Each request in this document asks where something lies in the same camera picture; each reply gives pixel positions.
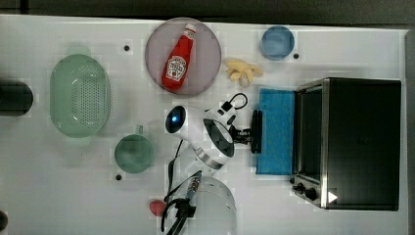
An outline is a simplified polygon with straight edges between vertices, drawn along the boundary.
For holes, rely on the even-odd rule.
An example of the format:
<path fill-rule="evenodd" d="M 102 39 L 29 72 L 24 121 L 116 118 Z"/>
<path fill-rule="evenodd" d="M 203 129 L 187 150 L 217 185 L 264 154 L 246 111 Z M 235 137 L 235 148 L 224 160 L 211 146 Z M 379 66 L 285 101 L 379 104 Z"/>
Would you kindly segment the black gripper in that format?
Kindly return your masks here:
<path fill-rule="evenodd" d="M 251 134 L 250 129 L 239 130 L 234 125 L 231 125 L 229 133 L 235 143 L 244 144 L 252 142 L 250 137 L 245 138 L 245 135 Z"/>

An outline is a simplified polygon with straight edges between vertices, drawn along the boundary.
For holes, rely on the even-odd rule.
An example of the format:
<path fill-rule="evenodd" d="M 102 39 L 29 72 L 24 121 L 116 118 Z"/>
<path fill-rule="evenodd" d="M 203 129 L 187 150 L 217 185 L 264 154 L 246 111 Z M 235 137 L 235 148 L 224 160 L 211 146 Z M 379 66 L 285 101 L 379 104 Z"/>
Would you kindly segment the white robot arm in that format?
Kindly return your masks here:
<path fill-rule="evenodd" d="M 236 235 L 235 199 L 214 177 L 236 156 L 238 144 L 257 144 L 250 128 L 233 125 L 236 115 L 232 106 L 201 110 L 180 105 L 167 113 L 164 130 L 188 147 L 179 147 L 168 165 L 161 214 L 165 235 Z"/>

